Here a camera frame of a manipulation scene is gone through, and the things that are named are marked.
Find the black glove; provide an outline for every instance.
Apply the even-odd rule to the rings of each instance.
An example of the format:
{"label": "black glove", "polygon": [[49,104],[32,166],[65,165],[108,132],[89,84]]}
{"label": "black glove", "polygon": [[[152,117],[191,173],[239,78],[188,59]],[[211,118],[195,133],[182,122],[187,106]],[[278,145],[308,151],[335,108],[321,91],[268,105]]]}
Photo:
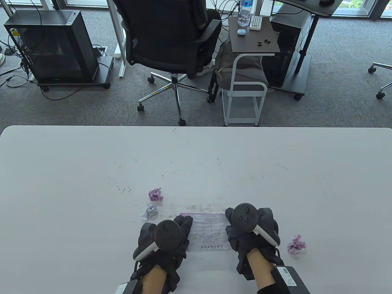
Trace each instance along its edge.
{"label": "black glove", "polygon": [[[231,222],[231,215],[233,213],[233,208],[229,207],[225,211],[225,215],[227,220]],[[259,214],[259,222],[263,221],[265,217],[272,217],[272,213],[265,213],[265,209],[260,208],[258,209]],[[279,232],[278,223],[273,220],[274,224],[274,231],[276,233]],[[272,246],[269,242],[267,242],[263,237],[260,235],[256,235],[253,232],[246,233],[243,230],[235,227],[235,226],[227,226],[226,233],[228,236],[228,240],[230,243],[231,248],[234,251],[238,252],[238,265],[237,271],[239,274],[244,275],[247,280],[254,280],[252,269],[250,268],[248,259],[246,255],[253,249],[258,248],[260,253],[264,256],[266,260],[271,263],[277,265],[284,265],[283,260],[280,258],[279,251],[276,249],[275,246]]]}
{"label": "black glove", "polygon": [[142,276],[148,274],[155,265],[159,265],[165,272],[167,272],[165,286],[162,293],[167,294],[177,288],[180,277],[176,272],[184,258],[187,258],[185,251],[188,248],[188,235],[192,227],[193,218],[191,216],[177,216],[174,221],[180,226],[181,241],[176,248],[168,251],[158,250],[146,256],[140,261],[140,266],[137,269],[135,264],[135,272],[131,276],[131,280],[140,279]]}

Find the purple crumpled paper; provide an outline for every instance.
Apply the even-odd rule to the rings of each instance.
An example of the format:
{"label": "purple crumpled paper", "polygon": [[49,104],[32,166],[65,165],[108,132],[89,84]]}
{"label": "purple crumpled paper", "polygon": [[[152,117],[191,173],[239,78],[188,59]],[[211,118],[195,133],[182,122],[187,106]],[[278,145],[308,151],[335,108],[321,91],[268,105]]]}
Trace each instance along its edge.
{"label": "purple crumpled paper", "polygon": [[300,241],[301,235],[297,235],[297,238],[293,239],[290,244],[287,245],[287,251],[290,254],[298,254],[302,249],[307,246],[305,242]]}
{"label": "purple crumpled paper", "polygon": [[162,201],[163,196],[161,196],[162,188],[154,189],[148,192],[148,196],[150,197],[151,201]]}
{"label": "purple crumpled paper", "polygon": [[152,204],[150,204],[147,207],[146,212],[142,215],[142,219],[148,220],[149,218],[156,215],[157,213],[158,213],[158,208],[156,206],[153,206]]}

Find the white sneaker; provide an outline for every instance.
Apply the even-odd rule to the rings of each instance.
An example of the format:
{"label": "white sneaker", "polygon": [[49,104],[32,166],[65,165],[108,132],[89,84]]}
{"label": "white sneaker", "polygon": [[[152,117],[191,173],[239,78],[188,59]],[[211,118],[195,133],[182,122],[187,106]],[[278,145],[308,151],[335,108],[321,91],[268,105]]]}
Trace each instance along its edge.
{"label": "white sneaker", "polygon": [[215,66],[215,59],[211,60],[211,62],[209,64],[204,66],[203,70],[201,72],[196,73],[196,76],[202,76],[206,73],[210,73],[211,71],[214,70],[214,66]]}
{"label": "white sneaker", "polygon": [[5,55],[3,53],[0,53],[0,65],[4,63],[5,60]]}

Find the black computer tower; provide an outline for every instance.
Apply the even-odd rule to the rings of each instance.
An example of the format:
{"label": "black computer tower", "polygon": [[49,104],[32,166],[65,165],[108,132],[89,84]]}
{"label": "black computer tower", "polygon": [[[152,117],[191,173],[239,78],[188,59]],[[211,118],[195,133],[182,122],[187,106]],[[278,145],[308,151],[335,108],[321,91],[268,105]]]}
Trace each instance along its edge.
{"label": "black computer tower", "polygon": [[283,4],[272,17],[271,25],[278,40],[280,53],[276,53],[275,56],[263,56],[261,62],[271,87],[283,85],[286,74],[294,63],[292,57],[297,50],[299,38],[302,38],[301,30],[309,16],[310,13],[307,11]]}
{"label": "black computer tower", "polygon": [[94,80],[99,64],[80,11],[17,10],[4,26],[39,83]]}

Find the forearm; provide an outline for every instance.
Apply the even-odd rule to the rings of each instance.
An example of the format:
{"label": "forearm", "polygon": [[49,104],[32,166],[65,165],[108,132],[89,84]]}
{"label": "forearm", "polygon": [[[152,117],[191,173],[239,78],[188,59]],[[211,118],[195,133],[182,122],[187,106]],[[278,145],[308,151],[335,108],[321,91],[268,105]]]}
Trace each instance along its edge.
{"label": "forearm", "polygon": [[247,254],[247,258],[258,289],[275,284],[271,275],[273,265],[262,256],[257,248],[252,249]]}
{"label": "forearm", "polygon": [[165,285],[167,273],[156,265],[152,270],[141,278],[143,284],[142,294],[161,294]]}

